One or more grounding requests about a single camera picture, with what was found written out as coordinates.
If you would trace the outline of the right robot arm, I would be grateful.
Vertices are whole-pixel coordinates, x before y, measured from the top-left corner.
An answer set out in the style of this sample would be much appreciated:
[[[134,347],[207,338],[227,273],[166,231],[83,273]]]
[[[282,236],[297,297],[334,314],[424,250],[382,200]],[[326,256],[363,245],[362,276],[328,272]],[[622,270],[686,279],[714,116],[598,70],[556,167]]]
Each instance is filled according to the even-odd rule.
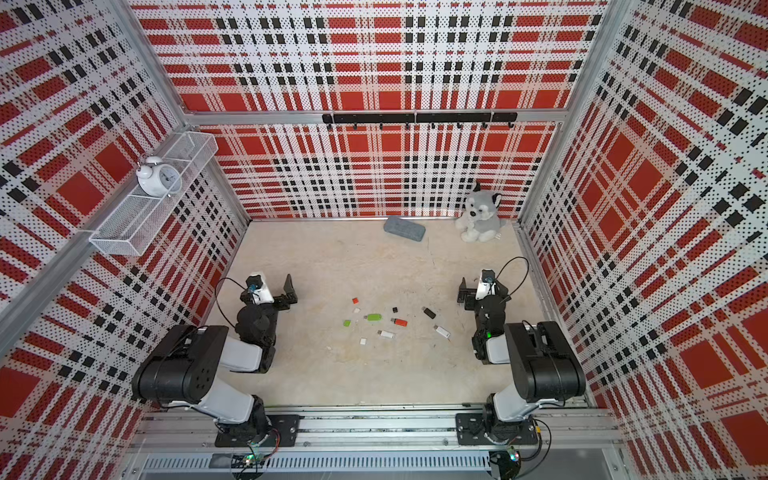
[[[586,390],[586,377],[558,323],[506,321],[509,290],[481,274],[478,286],[460,283],[457,302],[474,313],[471,338],[476,359],[485,365],[507,365],[512,382],[488,396],[479,415],[456,417],[462,445],[535,442],[533,414],[548,405],[563,405]]]

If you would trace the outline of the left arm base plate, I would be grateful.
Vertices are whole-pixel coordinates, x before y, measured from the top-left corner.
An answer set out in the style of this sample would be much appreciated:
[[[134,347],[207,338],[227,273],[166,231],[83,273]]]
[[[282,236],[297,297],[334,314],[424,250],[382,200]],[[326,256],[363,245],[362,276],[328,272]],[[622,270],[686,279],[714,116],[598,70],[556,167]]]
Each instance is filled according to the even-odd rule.
[[[221,424],[214,445],[217,448],[293,447],[299,423],[299,415],[267,415],[241,424]]]

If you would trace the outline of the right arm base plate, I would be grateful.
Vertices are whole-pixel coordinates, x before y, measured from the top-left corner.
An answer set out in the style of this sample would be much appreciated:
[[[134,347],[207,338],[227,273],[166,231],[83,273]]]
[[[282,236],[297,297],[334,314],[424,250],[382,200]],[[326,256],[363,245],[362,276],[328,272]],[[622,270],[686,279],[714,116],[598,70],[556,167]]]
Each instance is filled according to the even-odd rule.
[[[460,446],[538,444],[537,427],[532,418],[501,422],[483,413],[459,413],[455,423]]]

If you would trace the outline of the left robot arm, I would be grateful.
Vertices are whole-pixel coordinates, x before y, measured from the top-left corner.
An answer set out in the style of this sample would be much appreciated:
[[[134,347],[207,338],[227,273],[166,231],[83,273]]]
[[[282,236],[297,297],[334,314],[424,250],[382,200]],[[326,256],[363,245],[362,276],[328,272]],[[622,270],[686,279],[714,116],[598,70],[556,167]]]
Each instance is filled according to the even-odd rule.
[[[133,393],[166,409],[188,408],[212,418],[217,448],[292,447],[298,415],[269,415],[263,399],[218,376],[221,368],[237,374],[270,370],[279,313],[298,302],[292,277],[287,275],[283,292],[274,295],[264,274],[254,272],[241,287],[240,301],[234,335],[223,325],[171,328],[136,371]]]

